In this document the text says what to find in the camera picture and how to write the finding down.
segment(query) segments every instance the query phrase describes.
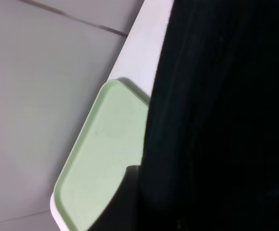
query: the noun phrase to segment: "gray tile floor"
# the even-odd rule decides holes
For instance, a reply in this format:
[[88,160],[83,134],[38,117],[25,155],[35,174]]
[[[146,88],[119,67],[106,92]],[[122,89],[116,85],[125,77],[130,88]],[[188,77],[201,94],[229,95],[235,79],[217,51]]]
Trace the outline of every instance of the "gray tile floor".
[[34,0],[69,15],[129,33],[144,0]]
[[[96,4],[89,2],[81,7],[88,14]],[[130,12],[117,19],[115,29],[128,32],[125,25],[139,10],[131,2],[116,1],[116,13]],[[96,10],[102,9],[99,3]],[[104,21],[92,22],[115,23],[109,12],[100,13]],[[125,39],[0,0],[0,231],[58,230],[49,212],[54,184]]]

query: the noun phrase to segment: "dark clothing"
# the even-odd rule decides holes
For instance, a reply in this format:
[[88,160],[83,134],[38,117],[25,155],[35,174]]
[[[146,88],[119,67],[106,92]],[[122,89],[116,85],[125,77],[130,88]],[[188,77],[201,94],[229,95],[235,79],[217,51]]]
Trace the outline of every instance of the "dark clothing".
[[176,0],[138,230],[279,231],[279,0]]

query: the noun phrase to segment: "green tray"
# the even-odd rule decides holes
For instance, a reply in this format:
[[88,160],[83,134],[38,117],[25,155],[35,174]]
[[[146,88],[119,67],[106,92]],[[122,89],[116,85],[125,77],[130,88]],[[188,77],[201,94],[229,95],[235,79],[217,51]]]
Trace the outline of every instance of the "green tray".
[[86,231],[106,208],[127,166],[140,165],[148,106],[118,80],[94,102],[54,188],[71,231]]

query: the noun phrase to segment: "white table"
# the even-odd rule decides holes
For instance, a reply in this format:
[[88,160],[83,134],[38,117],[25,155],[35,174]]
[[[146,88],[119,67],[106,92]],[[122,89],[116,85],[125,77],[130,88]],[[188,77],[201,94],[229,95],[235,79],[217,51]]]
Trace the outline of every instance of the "white table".
[[[127,78],[148,97],[164,41],[173,0],[145,0],[108,80]],[[61,231],[68,231],[51,196],[51,213]]]

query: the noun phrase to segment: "floor tile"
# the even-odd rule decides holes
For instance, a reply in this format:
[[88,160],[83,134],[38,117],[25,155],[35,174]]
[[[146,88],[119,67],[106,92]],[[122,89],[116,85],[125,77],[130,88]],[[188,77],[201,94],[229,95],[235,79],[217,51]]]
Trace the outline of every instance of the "floor tile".
[[144,0],[34,0],[81,20],[129,33]]
[[0,221],[49,210],[125,38],[0,0]]
[[59,231],[51,212],[0,222],[0,231]]

